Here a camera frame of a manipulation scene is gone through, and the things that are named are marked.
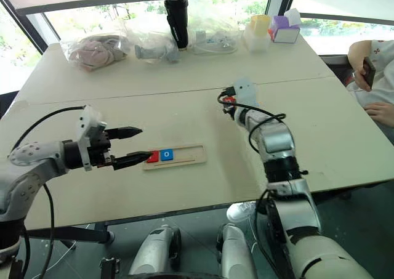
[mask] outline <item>smartphone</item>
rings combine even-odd
[[[369,85],[369,87],[372,88],[372,84],[374,83],[376,69],[375,69],[374,64],[371,62],[371,59],[369,59],[369,57],[364,58],[363,67],[365,70],[365,75],[363,75],[364,79],[367,82],[367,84]]]

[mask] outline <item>red block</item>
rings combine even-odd
[[[147,159],[147,163],[154,163],[159,161],[159,151],[152,151],[152,155]]]

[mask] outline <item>clear plastic bag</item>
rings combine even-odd
[[[237,23],[209,0],[188,0],[188,50],[195,54],[227,54],[238,48]]]
[[[177,43],[171,35],[166,18],[161,16],[152,15],[127,22],[127,37],[138,59],[148,63],[179,61]]]
[[[131,45],[123,26],[112,33],[100,33],[73,41],[60,42],[66,59],[86,71],[106,67],[124,59]]]

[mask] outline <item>robotic arm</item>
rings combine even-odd
[[[38,190],[48,180],[70,169],[113,166],[114,170],[147,160],[151,152],[135,152],[115,158],[110,154],[112,139],[125,139],[142,132],[122,127],[105,130],[100,113],[85,106],[77,123],[76,142],[33,142],[14,149],[0,163],[0,265],[17,254],[23,221]]]
[[[252,132],[268,180],[268,200],[256,210],[267,215],[270,248],[283,278],[324,279],[372,277],[334,240],[321,234],[321,223],[307,181],[301,177],[294,140],[288,127],[261,111],[254,85],[242,79],[221,96],[223,111]]]

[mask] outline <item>purple tissue box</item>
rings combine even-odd
[[[268,33],[274,42],[294,43],[300,33],[300,26],[289,26],[289,20],[286,16],[274,16]]]

